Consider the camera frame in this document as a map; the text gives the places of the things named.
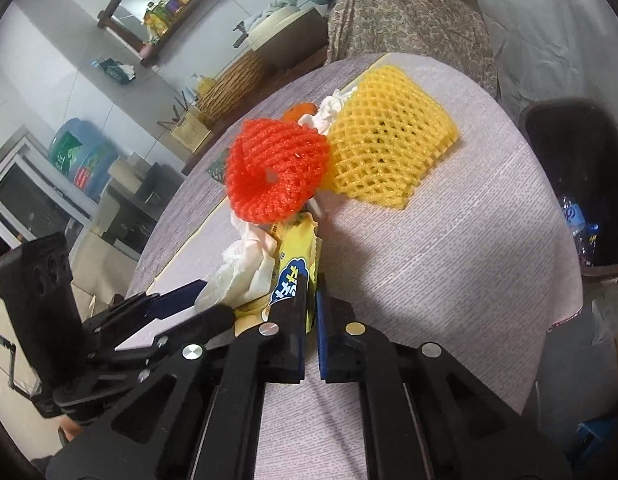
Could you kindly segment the green tissue box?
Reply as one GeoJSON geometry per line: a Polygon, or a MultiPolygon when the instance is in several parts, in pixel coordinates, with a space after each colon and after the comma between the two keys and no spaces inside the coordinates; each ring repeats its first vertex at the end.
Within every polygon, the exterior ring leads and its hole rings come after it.
{"type": "Polygon", "coordinates": [[[100,58],[92,61],[91,65],[103,70],[106,75],[122,86],[130,84],[135,79],[135,70],[132,65],[120,63],[113,58],[100,58]]]}

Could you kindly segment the white cabinet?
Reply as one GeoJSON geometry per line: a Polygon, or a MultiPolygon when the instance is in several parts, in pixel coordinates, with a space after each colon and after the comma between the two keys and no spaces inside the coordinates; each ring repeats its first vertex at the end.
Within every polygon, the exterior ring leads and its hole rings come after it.
{"type": "Polygon", "coordinates": [[[96,208],[46,160],[26,129],[0,148],[0,237],[11,248],[61,232],[75,254],[96,208]]]}

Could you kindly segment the orange peel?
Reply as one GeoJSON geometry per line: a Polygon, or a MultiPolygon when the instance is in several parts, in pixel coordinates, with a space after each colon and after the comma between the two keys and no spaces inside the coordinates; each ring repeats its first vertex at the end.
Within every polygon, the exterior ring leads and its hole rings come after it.
{"type": "Polygon", "coordinates": [[[281,117],[282,122],[299,122],[305,115],[313,116],[318,107],[311,102],[302,102],[288,107],[281,117]]]}

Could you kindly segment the woven wicker basket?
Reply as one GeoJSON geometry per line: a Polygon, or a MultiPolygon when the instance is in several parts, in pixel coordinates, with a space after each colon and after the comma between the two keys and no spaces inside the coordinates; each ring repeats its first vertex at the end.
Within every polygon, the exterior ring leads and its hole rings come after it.
{"type": "Polygon", "coordinates": [[[256,52],[246,51],[197,100],[195,107],[199,120],[211,128],[235,110],[269,73],[270,66],[256,52]]]}

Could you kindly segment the floral patterned cloth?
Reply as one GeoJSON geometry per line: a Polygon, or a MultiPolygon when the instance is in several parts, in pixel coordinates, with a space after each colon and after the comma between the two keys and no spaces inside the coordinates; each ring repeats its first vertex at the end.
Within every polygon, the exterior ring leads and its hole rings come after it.
{"type": "Polygon", "coordinates": [[[484,18],[460,0],[335,0],[327,34],[329,63],[372,53],[428,56],[498,93],[484,18]]]}

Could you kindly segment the wooden wall shelf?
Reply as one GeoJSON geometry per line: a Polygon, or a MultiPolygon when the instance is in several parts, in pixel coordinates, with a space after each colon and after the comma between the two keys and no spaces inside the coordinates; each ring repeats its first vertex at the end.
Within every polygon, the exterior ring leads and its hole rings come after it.
{"type": "Polygon", "coordinates": [[[107,29],[152,67],[168,42],[206,0],[110,0],[97,14],[97,26],[107,29]]]}

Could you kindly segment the lilac tablecloth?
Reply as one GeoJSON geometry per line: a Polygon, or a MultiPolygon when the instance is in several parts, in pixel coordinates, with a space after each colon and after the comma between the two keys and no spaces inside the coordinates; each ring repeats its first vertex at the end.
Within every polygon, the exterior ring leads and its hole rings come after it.
{"type": "MultiPolygon", "coordinates": [[[[359,320],[409,347],[436,341],[521,413],[546,333],[582,308],[571,232],[549,181],[508,114],[454,68],[412,54],[349,58],[299,78],[255,106],[210,148],[160,218],[129,295],[152,288],[180,247],[160,292],[207,278],[236,239],[224,187],[207,168],[246,118],[278,118],[320,103],[373,65],[399,67],[460,130],[458,142],[416,187],[404,210],[317,196],[325,218],[320,270],[359,320]]],[[[267,387],[255,479],[367,479],[357,385],[326,385],[317,355],[306,379],[267,387]]]]}

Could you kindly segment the clear plastic water bottle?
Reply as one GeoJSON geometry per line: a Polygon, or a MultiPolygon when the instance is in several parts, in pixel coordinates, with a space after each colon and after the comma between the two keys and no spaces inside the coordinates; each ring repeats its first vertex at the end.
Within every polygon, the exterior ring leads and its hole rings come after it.
{"type": "Polygon", "coordinates": [[[586,220],[582,207],[571,196],[562,195],[559,202],[568,229],[572,234],[580,263],[583,266],[592,266],[597,252],[599,226],[597,223],[590,223],[586,220]]]}

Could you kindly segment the yellow foam fruit net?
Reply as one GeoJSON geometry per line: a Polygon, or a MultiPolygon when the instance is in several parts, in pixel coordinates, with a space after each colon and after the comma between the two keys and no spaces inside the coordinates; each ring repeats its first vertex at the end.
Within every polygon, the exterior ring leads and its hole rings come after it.
{"type": "Polygon", "coordinates": [[[387,208],[407,206],[415,188],[459,139],[446,110],[402,70],[368,70],[326,136],[322,187],[387,208]]]}

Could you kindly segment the blue water jug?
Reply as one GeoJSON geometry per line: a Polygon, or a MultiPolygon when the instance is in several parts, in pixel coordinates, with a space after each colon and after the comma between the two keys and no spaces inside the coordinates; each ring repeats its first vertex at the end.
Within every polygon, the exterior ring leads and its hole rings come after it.
{"type": "Polygon", "coordinates": [[[71,118],[48,146],[47,160],[78,190],[98,202],[120,153],[92,122],[71,118]]]}

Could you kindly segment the red foam fruit net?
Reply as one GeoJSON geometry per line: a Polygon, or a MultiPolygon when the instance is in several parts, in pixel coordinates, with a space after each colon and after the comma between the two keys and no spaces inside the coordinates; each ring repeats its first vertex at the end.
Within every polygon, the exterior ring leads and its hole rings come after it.
{"type": "Polygon", "coordinates": [[[278,119],[248,119],[234,139],[225,186],[239,219],[267,224],[288,219],[315,195],[330,161],[326,137],[278,119]]]}

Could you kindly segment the yellow snack wrapper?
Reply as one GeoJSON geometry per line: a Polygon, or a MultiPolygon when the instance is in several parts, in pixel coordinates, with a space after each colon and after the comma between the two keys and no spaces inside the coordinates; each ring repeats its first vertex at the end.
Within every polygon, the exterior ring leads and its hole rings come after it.
{"type": "Polygon", "coordinates": [[[315,285],[322,240],[318,237],[318,222],[310,212],[299,212],[284,222],[274,223],[268,234],[277,242],[273,253],[275,265],[269,295],[244,304],[235,310],[234,335],[258,324],[268,322],[271,307],[296,295],[301,276],[307,278],[306,332],[315,322],[315,285]]]}

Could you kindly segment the white draped cloth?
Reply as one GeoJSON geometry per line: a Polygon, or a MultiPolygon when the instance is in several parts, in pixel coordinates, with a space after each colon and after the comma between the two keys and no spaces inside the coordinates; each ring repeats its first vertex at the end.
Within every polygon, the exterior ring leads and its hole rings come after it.
{"type": "Polygon", "coordinates": [[[512,118],[527,105],[593,100],[618,123],[618,18],[605,0],[477,0],[512,118]]]}

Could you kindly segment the black trash bin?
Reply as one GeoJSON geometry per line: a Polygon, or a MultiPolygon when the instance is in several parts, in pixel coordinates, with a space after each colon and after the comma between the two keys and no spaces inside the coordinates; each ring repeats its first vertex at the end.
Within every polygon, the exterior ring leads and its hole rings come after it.
{"type": "Polygon", "coordinates": [[[586,281],[618,279],[618,125],[603,107],[565,98],[528,105],[521,132],[546,173],[554,194],[571,196],[600,228],[586,281]]]}

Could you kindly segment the crumpled white tissue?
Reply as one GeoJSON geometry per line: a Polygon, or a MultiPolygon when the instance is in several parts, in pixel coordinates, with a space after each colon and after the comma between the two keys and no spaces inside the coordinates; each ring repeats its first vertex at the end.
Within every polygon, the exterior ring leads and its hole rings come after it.
{"type": "Polygon", "coordinates": [[[277,241],[260,226],[231,213],[239,240],[222,252],[223,263],[197,296],[194,307],[202,313],[216,304],[236,309],[269,292],[277,241]]]}
{"type": "Polygon", "coordinates": [[[315,129],[323,136],[327,136],[337,115],[356,91],[357,87],[352,87],[347,91],[335,90],[330,96],[326,96],[322,100],[315,113],[303,114],[297,120],[297,124],[315,129]]]}

